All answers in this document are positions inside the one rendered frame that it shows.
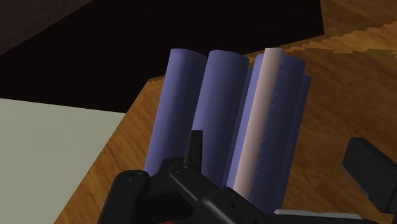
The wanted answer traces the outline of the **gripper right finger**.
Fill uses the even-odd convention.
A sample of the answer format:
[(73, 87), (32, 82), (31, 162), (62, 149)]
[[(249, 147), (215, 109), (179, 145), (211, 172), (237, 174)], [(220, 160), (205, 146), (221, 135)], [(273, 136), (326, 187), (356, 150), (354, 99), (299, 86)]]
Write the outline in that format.
[(380, 212), (397, 215), (397, 163), (365, 138), (352, 137), (342, 166)]

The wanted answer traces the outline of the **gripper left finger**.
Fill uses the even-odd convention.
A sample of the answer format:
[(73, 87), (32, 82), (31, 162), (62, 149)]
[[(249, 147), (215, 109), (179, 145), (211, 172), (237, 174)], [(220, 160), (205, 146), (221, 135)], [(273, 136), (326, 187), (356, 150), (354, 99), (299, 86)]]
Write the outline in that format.
[(114, 178), (97, 224), (223, 224), (203, 199), (217, 187), (201, 174), (203, 132), (190, 132), (186, 154), (165, 159), (153, 176)]

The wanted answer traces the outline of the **purple roll with pink stripe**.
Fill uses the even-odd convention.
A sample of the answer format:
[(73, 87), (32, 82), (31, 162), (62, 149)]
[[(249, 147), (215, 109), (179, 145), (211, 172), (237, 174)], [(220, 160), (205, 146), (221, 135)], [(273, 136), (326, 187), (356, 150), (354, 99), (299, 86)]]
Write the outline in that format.
[(254, 62), (226, 185), (264, 213), (284, 201), (311, 81), (304, 69), (282, 48)]

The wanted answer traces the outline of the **purple rounded roll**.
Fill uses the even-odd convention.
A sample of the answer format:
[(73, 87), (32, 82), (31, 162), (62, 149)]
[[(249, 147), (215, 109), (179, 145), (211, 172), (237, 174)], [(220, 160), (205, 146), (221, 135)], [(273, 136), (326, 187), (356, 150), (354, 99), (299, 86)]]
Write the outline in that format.
[(171, 50), (144, 165), (151, 176), (166, 158), (185, 155), (206, 63), (192, 50)]
[(216, 186), (224, 185), (250, 75), (247, 57), (224, 50), (209, 52), (192, 129), (203, 132), (201, 173)]

